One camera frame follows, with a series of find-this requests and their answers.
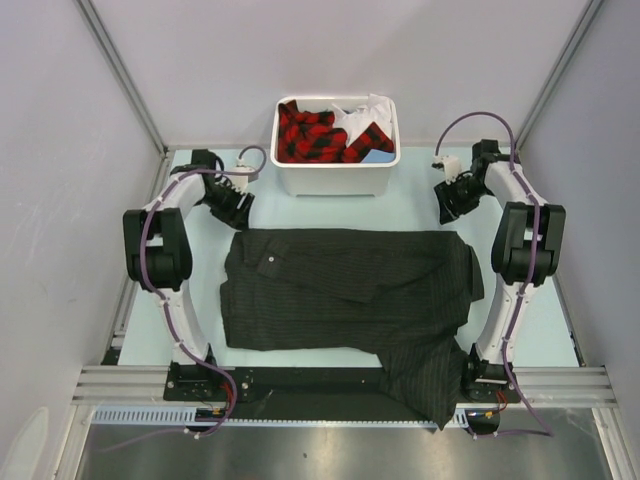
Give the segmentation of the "dark pinstriped long sleeve shirt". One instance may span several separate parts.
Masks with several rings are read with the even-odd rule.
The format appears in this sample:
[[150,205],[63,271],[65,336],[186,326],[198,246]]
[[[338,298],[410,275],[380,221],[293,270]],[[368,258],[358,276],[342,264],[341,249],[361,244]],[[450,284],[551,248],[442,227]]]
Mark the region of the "dark pinstriped long sleeve shirt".
[[220,288],[227,344],[351,348],[377,356],[380,390],[444,427],[484,296],[474,249],[452,231],[252,229],[235,234]]

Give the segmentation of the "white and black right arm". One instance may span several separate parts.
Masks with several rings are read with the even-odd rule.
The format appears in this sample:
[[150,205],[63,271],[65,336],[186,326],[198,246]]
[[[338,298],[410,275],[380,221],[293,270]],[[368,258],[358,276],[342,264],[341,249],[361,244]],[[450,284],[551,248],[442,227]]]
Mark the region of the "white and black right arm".
[[518,155],[501,152],[495,140],[473,145],[468,170],[457,157],[439,153],[432,167],[444,173],[434,187],[442,225],[470,213],[485,196],[502,208],[490,258],[495,293],[485,326],[471,347],[461,391],[472,402],[517,402],[515,339],[534,294],[558,268],[566,210],[539,195]]

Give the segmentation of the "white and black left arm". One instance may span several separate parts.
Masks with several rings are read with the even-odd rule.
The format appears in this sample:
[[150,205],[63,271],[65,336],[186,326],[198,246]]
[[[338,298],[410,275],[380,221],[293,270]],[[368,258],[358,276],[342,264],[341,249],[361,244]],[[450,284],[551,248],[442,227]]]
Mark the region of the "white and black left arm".
[[218,393],[233,401],[237,396],[234,380],[216,364],[193,306],[189,280],[194,262],[185,220],[194,208],[206,206],[233,230],[248,229],[255,197],[247,187],[264,167],[247,164],[251,151],[266,153],[246,146],[235,165],[227,166],[211,150],[195,149],[189,163],[171,171],[153,200],[123,215],[128,276],[154,298],[172,342],[163,394],[168,401],[207,400]]

